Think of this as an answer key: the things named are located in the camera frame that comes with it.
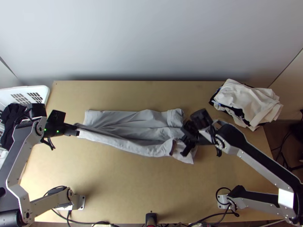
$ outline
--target folded clothing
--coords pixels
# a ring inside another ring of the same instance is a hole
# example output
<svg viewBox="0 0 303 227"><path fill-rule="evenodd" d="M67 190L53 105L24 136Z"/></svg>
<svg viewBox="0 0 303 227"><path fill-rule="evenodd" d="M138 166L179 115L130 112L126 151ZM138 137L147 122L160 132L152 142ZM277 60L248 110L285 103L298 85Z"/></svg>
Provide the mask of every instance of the folded clothing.
<svg viewBox="0 0 303 227"><path fill-rule="evenodd" d="M181 155L186 147L179 140L184 135L181 131L181 109L166 112L87 110L84 123L75 125L80 132L79 138L143 156L172 156L185 163L194 163L196 150L191 151L187 157Z"/></svg>
<svg viewBox="0 0 303 227"><path fill-rule="evenodd" d="M18 119L24 116L26 107L18 103L11 103L3 110L1 114L2 122L4 124L4 132L1 136L1 146L6 150L10 150L14 139L12 134L14 132L14 124Z"/></svg>
<svg viewBox="0 0 303 227"><path fill-rule="evenodd" d="M231 115L237 125L252 131L277 120L283 107L272 89L254 88L232 79L226 80L209 103Z"/></svg>

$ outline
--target white laundry basket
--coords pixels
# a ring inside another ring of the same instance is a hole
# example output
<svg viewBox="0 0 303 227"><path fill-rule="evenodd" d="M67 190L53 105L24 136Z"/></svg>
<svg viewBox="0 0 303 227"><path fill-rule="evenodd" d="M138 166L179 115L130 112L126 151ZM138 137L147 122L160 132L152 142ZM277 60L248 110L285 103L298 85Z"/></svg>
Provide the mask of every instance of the white laundry basket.
<svg viewBox="0 0 303 227"><path fill-rule="evenodd" d="M47 86L22 86L0 89L0 138L4 132L2 112L11 103L27 105L30 103L46 104L50 89ZM0 153L4 150L0 144Z"/></svg>

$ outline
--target light grey trousers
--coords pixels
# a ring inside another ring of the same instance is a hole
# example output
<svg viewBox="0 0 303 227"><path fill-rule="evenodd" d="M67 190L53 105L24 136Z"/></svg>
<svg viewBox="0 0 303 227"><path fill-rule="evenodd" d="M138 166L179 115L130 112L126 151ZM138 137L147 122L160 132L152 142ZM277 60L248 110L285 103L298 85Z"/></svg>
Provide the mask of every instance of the light grey trousers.
<svg viewBox="0 0 303 227"><path fill-rule="evenodd" d="M181 109L166 112L87 110L84 123L75 125L80 131L79 138L143 156L171 155L182 162L194 163L196 150L191 151L187 157L180 154L185 148L185 144L179 140L184 135L181 131Z"/></svg>

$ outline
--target wooden table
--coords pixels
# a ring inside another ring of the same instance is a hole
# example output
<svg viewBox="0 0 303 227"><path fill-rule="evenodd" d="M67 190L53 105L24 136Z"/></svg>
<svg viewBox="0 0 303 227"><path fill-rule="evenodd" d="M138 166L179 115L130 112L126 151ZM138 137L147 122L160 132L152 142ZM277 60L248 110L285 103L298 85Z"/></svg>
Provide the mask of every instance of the wooden table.
<svg viewBox="0 0 303 227"><path fill-rule="evenodd" d="M66 122L82 123L92 110L167 111L182 108L188 117L206 108L213 119L233 122L208 101L222 82L172 81L55 81L47 112L67 113ZM262 127L255 132L240 128L257 148L270 157ZM78 221L144 223L145 214L158 213L161 223L189 223L223 210L215 192L220 187L243 185L247 190L277 193L278 189L236 156L216 156L214 146L200 146L194 165L171 157L150 158L76 137L52 139L57 149L36 145L21 185L34 200L47 190L66 185L86 195L83 211L73 211ZM240 217L227 215L225 222L278 219L249 208ZM208 221L217 221L214 217ZM49 211L36 221L65 222Z"/></svg>

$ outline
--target white wall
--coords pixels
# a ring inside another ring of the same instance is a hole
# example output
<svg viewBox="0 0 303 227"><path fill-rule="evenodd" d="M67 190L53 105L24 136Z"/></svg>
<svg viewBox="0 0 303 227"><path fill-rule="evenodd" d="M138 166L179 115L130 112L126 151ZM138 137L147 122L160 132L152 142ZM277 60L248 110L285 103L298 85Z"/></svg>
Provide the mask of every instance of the white wall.
<svg viewBox="0 0 303 227"><path fill-rule="evenodd" d="M303 50L270 86L284 105L279 119L299 120L303 109Z"/></svg>
<svg viewBox="0 0 303 227"><path fill-rule="evenodd" d="M0 55L21 80L234 78L268 86L303 47L302 0L9 0Z"/></svg>
<svg viewBox="0 0 303 227"><path fill-rule="evenodd" d="M21 86L22 83L17 77L3 64L0 59L0 89Z"/></svg>

